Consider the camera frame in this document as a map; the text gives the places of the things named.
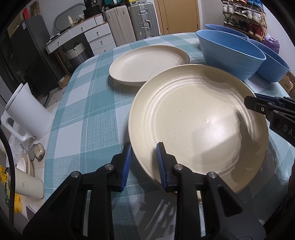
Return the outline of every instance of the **teal checkered tablecloth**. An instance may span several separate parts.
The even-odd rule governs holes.
[[[112,62],[123,53],[148,45],[176,46],[190,63],[206,64],[195,33],[149,38],[117,47],[81,64],[57,109],[45,162],[46,199],[72,171],[89,173],[122,151],[128,137],[128,115],[139,87],[117,83],[109,76]],[[255,93],[287,96],[279,83],[254,75],[245,84]],[[264,223],[287,192],[295,150],[269,130],[269,147],[261,169],[239,196]],[[133,157],[127,186],[112,193],[115,239],[173,239],[176,198],[158,188]]]

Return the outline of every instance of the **white drawer cabinet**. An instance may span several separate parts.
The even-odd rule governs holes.
[[[101,54],[101,53],[104,53],[104,52],[107,52],[109,50],[112,50],[116,47],[116,44],[115,42],[111,43],[111,44],[108,44],[106,46],[103,46],[101,48],[98,48],[96,50],[93,51],[93,54],[94,56],[98,55],[98,54]]]
[[[48,54],[52,53],[55,49],[58,49],[61,45],[66,43],[71,39],[69,32],[64,32],[63,34],[59,35],[55,40],[53,40],[50,44],[46,46],[46,51]]]
[[[107,35],[109,33],[111,33],[110,27],[109,27],[108,23],[105,23],[103,25],[100,25],[96,28],[93,28],[93,29],[87,31],[85,33],[85,37],[88,42],[91,42],[94,39],[97,39],[97,38]]]
[[[91,46],[91,49],[92,50],[96,50],[98,48],[101,48],[101,47],[104,47],[106,45],[109,45],[111,43],[114,43],[114,39],[113,39],[113,36],[111,33],[105,35],[105,36],[102,36],[100,38],[97,38],[91,42],[89,42],[90,46]]]
[[[71,35],[71,38],[74,38],[75,36],[79,35],[80,33],[84,33],[87,30],[93,28],[96,26],[96,22],[94,18],[87,19],[86,21],[78,24],[77,26],[71,28],[69,30],[69,33]]]

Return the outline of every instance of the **white kettle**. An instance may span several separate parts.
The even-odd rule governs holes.
[[[12,118],[25,130],[24,136],[12,128],[8,123],[9,118]],[[51,121],[52,114],[32,95],[28,83],[19,85],[8,101],[1,117],[1,123],[21,141],[30,137],[41,139],[49,129]]]

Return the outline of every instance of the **yellow bag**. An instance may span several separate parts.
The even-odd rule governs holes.
[[[1,178],[1,183],[5,185],[5,193],[7,195],[7,199],[9,199],[10,196],[10,190],[8,187],[8,181],[7,181],[7,176],[8,174],[5,173],[5,168],[0,165],[0,178]],[[20,201],[20,195],[15,194],[14,195],[14,213],[20,213],[22,211],[22,203]]]

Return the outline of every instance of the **shoe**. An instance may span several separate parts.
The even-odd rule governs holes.
[[[228,13],[234,14],[236,7],[234,5],[228,5]]]
[[[228,24],[231,25],[231,26],[238,25],[237,21],[234,18],[231,18]]]
[[[250,23],[248,26],[248,33],[254,35],[255,34],[255,28],[253,27],[253,24]]]
[[[259,7],[263,11],[263,5],[260,2],[260,0],[252,0],[253,1],[253,6]]]
[[[253,12],[249,9],[247,9],[247,18],[248,19],[253,19]]]
[[[242,8],[237,7],[236,10],[234,11],[234,14],[241,15],[241,12],[242,12]]]
[[[247,9],[242,8],[241,16],[247,18],[247,16],[248,16],[248,14],[247,14]]]
[[[224,20],[223,20],[223,23],[224,24],[228,24],[230,21],[230,18],[229,17],[225,17]]]
[[[262,23],[262,15],[261,13],[253,12],[253,18],[255,22]]]
[[[246,22],[239,20],[239,25],[242,27],[241,30],[248,32],[248,24]]]
[[[255,36],[258,38],[262,38],[263,37],[263,30],[262,27],[255,25]]]
[[[223,4],[222,11],[228,13],[228,4]]]

